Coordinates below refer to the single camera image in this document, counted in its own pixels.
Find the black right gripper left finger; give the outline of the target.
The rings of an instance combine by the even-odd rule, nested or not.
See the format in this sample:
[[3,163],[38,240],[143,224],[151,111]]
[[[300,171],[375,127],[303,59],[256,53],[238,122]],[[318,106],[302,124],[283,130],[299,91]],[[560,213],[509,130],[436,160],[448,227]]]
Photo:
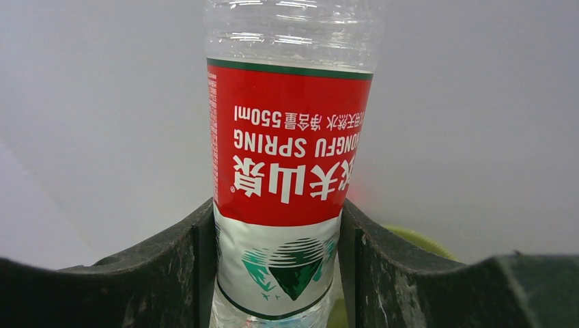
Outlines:
[[2,327],[208,327],[216,246],[213,202],[91,266],[1,260]]

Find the red label bottle red cap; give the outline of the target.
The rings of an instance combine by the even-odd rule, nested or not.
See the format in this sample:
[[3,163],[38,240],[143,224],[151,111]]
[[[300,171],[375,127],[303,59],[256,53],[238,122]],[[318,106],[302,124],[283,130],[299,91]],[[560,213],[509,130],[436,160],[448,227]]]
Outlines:
[[216,327],[325,327],[384,1],[208,1]]

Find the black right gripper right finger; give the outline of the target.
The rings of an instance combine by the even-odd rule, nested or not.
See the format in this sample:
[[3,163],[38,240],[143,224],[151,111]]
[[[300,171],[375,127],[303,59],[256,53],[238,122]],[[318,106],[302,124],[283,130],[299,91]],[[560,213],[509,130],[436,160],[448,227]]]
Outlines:
[[578,257],[514,253],[462,264],[346,201],[338,244],[350,327],[577,327]]

